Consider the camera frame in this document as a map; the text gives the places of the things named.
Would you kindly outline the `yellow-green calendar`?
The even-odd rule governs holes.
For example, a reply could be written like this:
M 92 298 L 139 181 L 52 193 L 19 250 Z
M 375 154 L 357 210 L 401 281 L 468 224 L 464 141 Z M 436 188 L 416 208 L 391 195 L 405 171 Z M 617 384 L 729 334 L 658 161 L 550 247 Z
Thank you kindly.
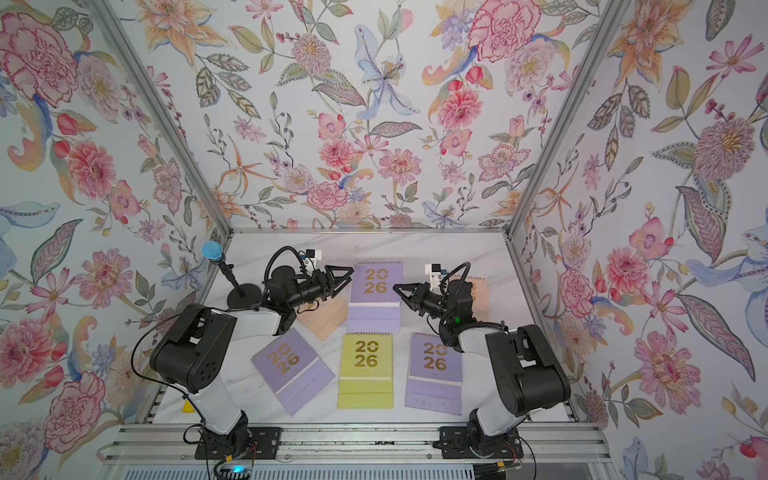
M 348 333 L 339 369 L 339 409 L 393 409 L 393 336 Z

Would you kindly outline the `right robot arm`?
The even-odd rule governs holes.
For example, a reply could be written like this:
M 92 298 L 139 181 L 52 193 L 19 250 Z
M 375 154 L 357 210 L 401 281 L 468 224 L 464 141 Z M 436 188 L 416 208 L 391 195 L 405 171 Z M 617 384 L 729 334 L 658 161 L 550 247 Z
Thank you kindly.
M 464 427 L 442 427 L 434 443 L 445 459 L 521 458 L 518 426 L 532 411 L 553 408 L 571 397 L 571 386 L 543 331 L 514 330 L 480 322 L 473 314 L 472 285 L 462 279 L 430 284 L 395 284 L 393 291 L 421 316 L 439 321 L 444 346 L 489 359 L 497 392 L 472 410 Z

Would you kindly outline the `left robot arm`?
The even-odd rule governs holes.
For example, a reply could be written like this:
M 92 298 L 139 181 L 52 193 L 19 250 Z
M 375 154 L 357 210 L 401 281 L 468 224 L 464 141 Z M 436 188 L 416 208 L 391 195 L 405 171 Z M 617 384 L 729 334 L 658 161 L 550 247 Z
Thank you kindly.
M 256 443 L 247 414 L 232 400 L 220 378 L 230 344 L 276 337 L 293 326 L 298 309 L 336 297 L 351 282 L 354 269 L 326 266 L 297 273 L 280 266 L 266 276 L 261 297 L 237 308 L 192 304 L 172 321 L 149 360 L 160 381 L 187 397 L 201 419 L 204 451 L 236 457 Z

